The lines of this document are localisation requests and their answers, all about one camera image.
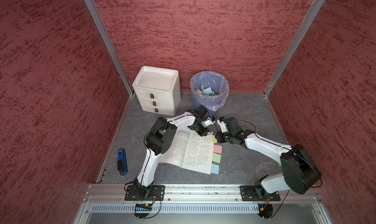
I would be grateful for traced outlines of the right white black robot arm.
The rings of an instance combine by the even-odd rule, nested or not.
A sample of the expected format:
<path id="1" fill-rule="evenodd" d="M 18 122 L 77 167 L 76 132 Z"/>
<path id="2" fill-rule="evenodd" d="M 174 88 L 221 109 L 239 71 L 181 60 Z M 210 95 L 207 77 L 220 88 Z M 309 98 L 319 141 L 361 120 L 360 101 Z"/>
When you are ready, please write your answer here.
<path id="1" fill-rule="evenodd" d="M 322 181 L 321 171 L 304 146 L 281 144 L 260 136 L 256 130 L 244 130 L 233 117 L 221 117 L 217 124 L 220 132 L 216 134 L 216 138 L 220 143 L 236 144 L 257 151 L 281 165 L 281 173 L 266 175 L 254 185 L 254 193 L 259 199 L 285 190 L 302 195 L 310 188 L 316 188 L 315 184 Z"/>

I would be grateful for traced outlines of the yellow sticky note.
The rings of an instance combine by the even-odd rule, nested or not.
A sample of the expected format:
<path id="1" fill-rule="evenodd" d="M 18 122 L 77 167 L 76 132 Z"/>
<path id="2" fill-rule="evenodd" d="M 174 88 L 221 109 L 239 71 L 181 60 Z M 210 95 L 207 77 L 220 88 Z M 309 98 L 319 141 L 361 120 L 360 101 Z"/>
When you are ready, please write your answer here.
<path id="1" fill-rule="evenodd" d="M 211 143 L 212 143 L 212 144 L 217 143 L 217 139 L 215 138 L 214 135 L 210 135 L 210 140 L 211 140 Z"/>

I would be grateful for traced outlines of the science magazine book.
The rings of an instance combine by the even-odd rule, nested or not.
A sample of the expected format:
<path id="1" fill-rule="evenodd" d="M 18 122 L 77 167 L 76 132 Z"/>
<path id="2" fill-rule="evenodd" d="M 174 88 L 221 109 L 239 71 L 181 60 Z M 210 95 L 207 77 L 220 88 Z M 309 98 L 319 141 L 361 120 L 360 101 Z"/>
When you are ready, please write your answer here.
<path id="1" fill-rule="evenodd" d="M 177 131 L 171 147 L 159 162 L 209 175 L 214 146 L 210 135 L 201 137 L 188 128 Z"/>

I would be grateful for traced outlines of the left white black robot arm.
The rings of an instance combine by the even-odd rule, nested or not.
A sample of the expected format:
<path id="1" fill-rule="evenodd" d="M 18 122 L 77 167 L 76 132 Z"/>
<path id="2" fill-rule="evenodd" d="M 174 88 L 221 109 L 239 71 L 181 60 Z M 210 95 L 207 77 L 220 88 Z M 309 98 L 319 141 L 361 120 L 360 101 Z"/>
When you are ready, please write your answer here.
<path id="1" fill-rule="evenodd" d="M 152 129 L 144 137 L 143 142 L 147 148 L 146 158 L 139 175 L 133 182 L 133 187 L 142 199 L 150 196 L 158 163 L 161 156 L 170 149 L 176 132 L 188 127 L 203 137 L 209 132 L 206 122 L 212 124 L 209 113 L 203 106 L 197 110 L 187 110 L 173 118 L 159 117 L 156 120 Z"/>

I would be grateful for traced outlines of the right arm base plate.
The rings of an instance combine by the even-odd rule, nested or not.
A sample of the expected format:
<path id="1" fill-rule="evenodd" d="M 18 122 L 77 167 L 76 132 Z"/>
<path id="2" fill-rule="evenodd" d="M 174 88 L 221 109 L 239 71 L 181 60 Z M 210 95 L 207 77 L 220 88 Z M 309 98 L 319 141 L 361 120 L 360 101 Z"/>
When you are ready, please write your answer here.
<path id="1" fill-rule="evenodd" d="M 243 201 L 280 201 L 277 192 L 267 193 L 261 186 L 240 186 L 240 195 Z"/>

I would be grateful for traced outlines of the pink sticky note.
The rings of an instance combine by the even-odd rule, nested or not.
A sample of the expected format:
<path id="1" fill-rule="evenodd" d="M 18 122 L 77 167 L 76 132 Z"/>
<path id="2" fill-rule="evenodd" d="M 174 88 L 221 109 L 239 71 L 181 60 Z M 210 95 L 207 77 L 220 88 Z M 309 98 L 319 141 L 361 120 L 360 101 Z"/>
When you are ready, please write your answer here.
<path id="1" fill-rule="evenodd" d="M 221 145 L 214 145 L 213 152 L 217 154 L 222 154 L 222 146 Z"/>

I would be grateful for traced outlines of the green sticky note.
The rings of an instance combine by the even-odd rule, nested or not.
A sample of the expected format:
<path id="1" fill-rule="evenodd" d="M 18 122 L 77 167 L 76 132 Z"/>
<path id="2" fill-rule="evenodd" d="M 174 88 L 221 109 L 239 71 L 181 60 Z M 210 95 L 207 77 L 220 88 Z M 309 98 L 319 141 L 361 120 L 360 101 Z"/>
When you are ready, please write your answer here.
<path id="1" fill-rule="evenodd" d="M 220 163 L 221 161 L 221 154 L 213 153 L 212 155 L 212 161 L 215 163 Z"/>

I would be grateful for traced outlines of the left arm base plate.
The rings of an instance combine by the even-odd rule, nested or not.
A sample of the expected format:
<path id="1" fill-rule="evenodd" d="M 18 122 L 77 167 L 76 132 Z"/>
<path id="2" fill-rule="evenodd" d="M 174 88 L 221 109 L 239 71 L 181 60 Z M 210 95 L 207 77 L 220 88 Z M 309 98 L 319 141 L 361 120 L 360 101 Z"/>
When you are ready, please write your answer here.
<path id="1" fill-rule="evenodd" d="M 126 189 L 125 201 L 144 201 L 144 200 L 164 200 L 164 185 L 152 185 L 147 188 L 140 188 L 135 185 L 129 185 Z"/>

